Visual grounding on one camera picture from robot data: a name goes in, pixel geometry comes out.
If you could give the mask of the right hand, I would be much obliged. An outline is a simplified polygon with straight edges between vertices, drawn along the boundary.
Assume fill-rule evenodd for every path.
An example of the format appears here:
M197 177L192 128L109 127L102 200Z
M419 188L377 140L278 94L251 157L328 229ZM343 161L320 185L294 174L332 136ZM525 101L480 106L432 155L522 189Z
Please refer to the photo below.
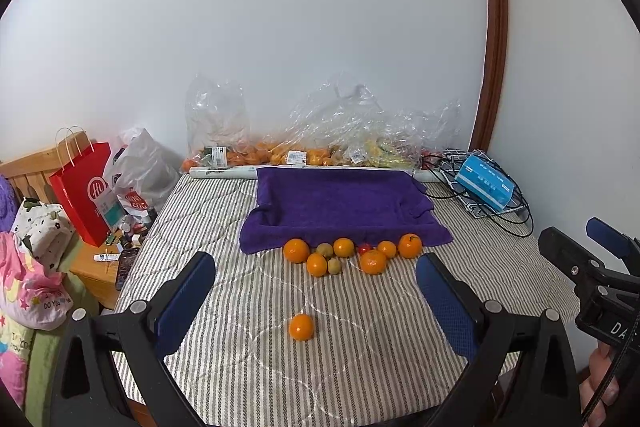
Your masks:
M601 381L610 369L612 364L613 350L609 345L598 342L598 347L591 352L588 361L589 376L579 385L579 396L582 410L588 407L593 396L596 394ZM606 407L612 405L618 396L620 385L615 377L602 392L600 400L594 406L590 416L585 422L585 426L601 426L606 418Z

